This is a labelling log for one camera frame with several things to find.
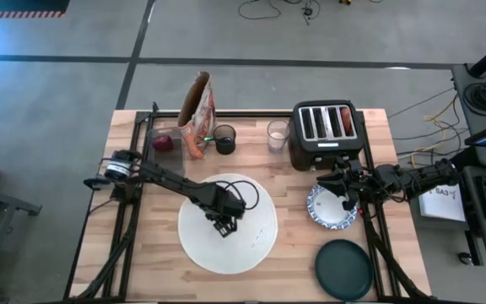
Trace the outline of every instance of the cup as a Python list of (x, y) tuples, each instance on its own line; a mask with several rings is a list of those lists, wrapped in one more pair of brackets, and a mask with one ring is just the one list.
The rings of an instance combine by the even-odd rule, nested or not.
[(213, 130), (217, 152), (229, 155), (235, 151), (235, 130), (229, 125), (220, 125)]
[(286, 121), (272, 121), (267, 125), (267, 147), (271, 153), (282, 153), (290, 129)]

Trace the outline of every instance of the plate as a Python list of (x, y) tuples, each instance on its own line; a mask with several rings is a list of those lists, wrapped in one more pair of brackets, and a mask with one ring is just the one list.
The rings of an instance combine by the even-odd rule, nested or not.
[[(256, 186), (260, 201), (237, 221), (237, 231), (223, 238), (213, 222), (206, 219), (203, 210), (187, 198), (179, 212), (177, 232), (186, 255), (198, 266), (215, 274), (240, 274), (255, 268), (273, 248), (278, 233), (277, 212), (266, 189), (250, 177), (226, 173), (203, 182), (215, 181), (248, 181)], [(251, 185), (238, 183), (234, 186), (249, 207), (256, 202), (257, 194)], [(237, 197), (232, 187), (229, 191)]]
[(310, 217), (327, 229), (342, 230), (350, 227), (357, 216), (358, 209), (354, 207), (347, 211), (343, 209), (344, 196), (337, 196), (322, 186), (315, 185), (307, 196), (307, 209)]
[(332, 297), (356, 301), (372, 286), (369, 256), (356, 243), (334, 240), (320, 249), (315, 261), (316, 278)]

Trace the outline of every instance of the desk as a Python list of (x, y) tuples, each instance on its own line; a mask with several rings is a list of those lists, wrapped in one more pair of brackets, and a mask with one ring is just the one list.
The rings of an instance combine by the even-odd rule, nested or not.
[[(135, 111), (114, 113), (104, 157), (110, 157), (115, 150), (128, 149), (135, 116)], [(386, 112), (364, 110), (364, 116), (375, 166), (396, 163)], [(316, 282), (315, 255), (323, 244), (340, 238), (367, 250), (363, 221), (358, 217), (345, 231), (328, 231), (312, 221), (305, 206), (306, 196), (316, 184), (315, 177), (327, 172), (296, 171), (289, 162), (287, 149), (281, 155), (269, 154), (266, 127), (270, 121), (271, 118), (218, 118), (217, 124), (228, 123), (235, 128), (236, 151), (223, 156), (209, 146), (206, 160), (185, 161), (186, 176), (197, 182), (232, 172), (247, 175), (264, 186), (273, 199), (278, 217), (277, 240), (267, 258), (243, 274), (213, 274), (198, 267), (186, 256), (177, 235), (177, 217), (185, 198), (148, 184), (143, 191), (127, 301), (334, 300)], [(154, 126), (165, 128), (175, 124), (173, 118), (157, 118)], [(91, 208), (105, 202), (109, 195), (107, 191), (95, 193)], [(384, 205), (384, 210), (395, 258), (419, 289), (430, 294), (408, 204), (390, 202)], [(108, 258), (116, 211), (116, 204), (108, 204), (89, 217), (70, 296), (81, 293)], [(389, 290), (383, 261), (381, 269), (382, 280)], [(114, 286), (119, 286), (121, 279), (117, 270)], [(375, 299), (374, 289), (364, 299)]]

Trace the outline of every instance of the brown paper bag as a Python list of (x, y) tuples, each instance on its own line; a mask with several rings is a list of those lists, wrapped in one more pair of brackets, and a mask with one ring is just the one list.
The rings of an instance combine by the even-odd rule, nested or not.
[(204, 139), (213, 137), (214, 126), (215, 104), (211, 75), (200, 72), (189, 89), (177, 117), (177, 127), (192, 158), (204, 158), (204, 151), (208, 145)]

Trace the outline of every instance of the black toaster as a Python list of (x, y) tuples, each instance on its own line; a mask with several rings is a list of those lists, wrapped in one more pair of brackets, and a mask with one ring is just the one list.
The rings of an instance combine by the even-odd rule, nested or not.
[(363, 149), (363, 125), (348, 100), (303, 101), (289, 120), (288, 147), (295, 170), (332, 169), (335, 158), (357, 159)]

